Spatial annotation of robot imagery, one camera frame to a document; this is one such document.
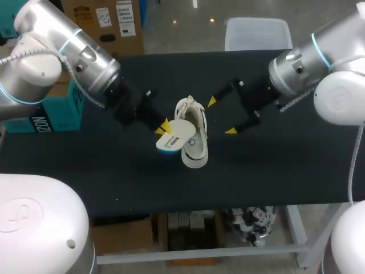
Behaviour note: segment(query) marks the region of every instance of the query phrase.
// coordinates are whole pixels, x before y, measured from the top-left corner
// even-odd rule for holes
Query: cable
[[[295,105],[296,103],[298,103],[300,100],[302,100],[303,98],[307,97],[309,94],[312,93],[312,91],[314,91],[316,89],[317,86],[314,87],[310,87],[306,92],[304,92],[303,94],[301,94],[298,97],[295,97],[293,100],[291,100],[288,104],[286,104],[285,106],[283,106],[282,108],[279,109],[279,111],[281,113],[283,113],[284,111],[286,111],[288,108],[292,107],[293,105]]]
[[[360,143],[361,143],[361,137],[363,136],[363,131],[364,131],[364,126],[360,126],[359,131],[358,131],[358,136],[356,137],[356,141],[355,141],[354,152],[352,153],[350,171],[348,174],[347,194],[348,194],[348,201],[350,202],[350,204],[352,206],[354,205],[354,200],[352,199],[352,179],[354,177],[356,157],[359,152],[359,147],[360,147]]]
[[[13,60],[16,60],[16,59],[24,58],[24,57],[31,56],[31,55],[37,55],[37,54],[53,54],[53,55],[56,55],[56,57],[58,57],[57,53],[55,53],[54,50],[50,50],[50,49],[25,50],[25,51],[16,53],[14,55],[8,56],[6,58],[0,59],[0,66],[4,65],[6,63],[9,63]]]
[[[98,102],[93,97],[91,97],[91,95],[88,92],[86,92],[86,90],[81,86],[79,81],[76,79],[76,76],[75,76],[75,74],[74,74],[74,72],[71,68],[71,65],[70,65],[69,61],[67,59],[65,59],[65,60],[61,60],[61,62],[63,62],[65,64],[68,73],[71,75],[71,78],[74,80],[74,82],[75,82],[76,86],[78,87],[78,89],[81,90],[82,94],[85,95],[85,97],[89,101],[96,104],[98,107],[105,108],[105,105],[103,105],[102,103]]]

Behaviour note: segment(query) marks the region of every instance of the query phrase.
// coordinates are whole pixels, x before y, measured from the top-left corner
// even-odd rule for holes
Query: white sneaker
[[[203,167],[208,161],[204,107],[189,95],[177,103],[175,119],[187,120],[196,128],[195,135],[181,149],[182,162],[190,168]]]

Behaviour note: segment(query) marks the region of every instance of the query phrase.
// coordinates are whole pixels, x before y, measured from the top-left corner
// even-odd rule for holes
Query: white chair
[[[225,51],[292,49],[287,23],[273,18],[230,18]]]

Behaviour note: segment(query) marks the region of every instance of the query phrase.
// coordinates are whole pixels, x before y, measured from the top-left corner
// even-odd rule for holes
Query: black tabletop
[[[247,84],[267,70],[279,51],[147,55],[123,58],[125,76],[155,88],[161,112],[193,95],[206,106],[234,77]],[[261,112],[262,124],[243,134],[224,131],[242,121],[237,97],[208,109],[209,160],[190,169],[181,155],[157,152],[157,135],[140,123],[127,130],[111,113],[86,104],[80,131],[7,134],[0,172],[37,174],[72,187],[92,217],[347,201],[347,177],[356,127],[323,121],[312,96],[281,114]],[[354,199],[365,198],[365,147],[354,176]]]

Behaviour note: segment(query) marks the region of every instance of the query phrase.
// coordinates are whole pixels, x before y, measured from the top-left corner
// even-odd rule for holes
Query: concrete floor
[[[157,0],[148,1],[144,26],[146,54],[223,51],[226,24],[233,17],[266,17],[285,20],[293,45],[333,19],[354,10],[356,0]],[[327,205],[301,205],[306,231],[310,234]],[[278,218],[268,245],[290,242],[289,229]],[[243,256],[227,258],[214,267],[166,267],[164,262],[99,266],[102,274],[116,273],[241,273],[315,274],[319,260],[311,269],[298,269],[294,255]]]
[[[326,23],[356,9],[359,0],[148,0],[146,54],[223,51],[226,23],[233,17],[285,20],[293,45]]]

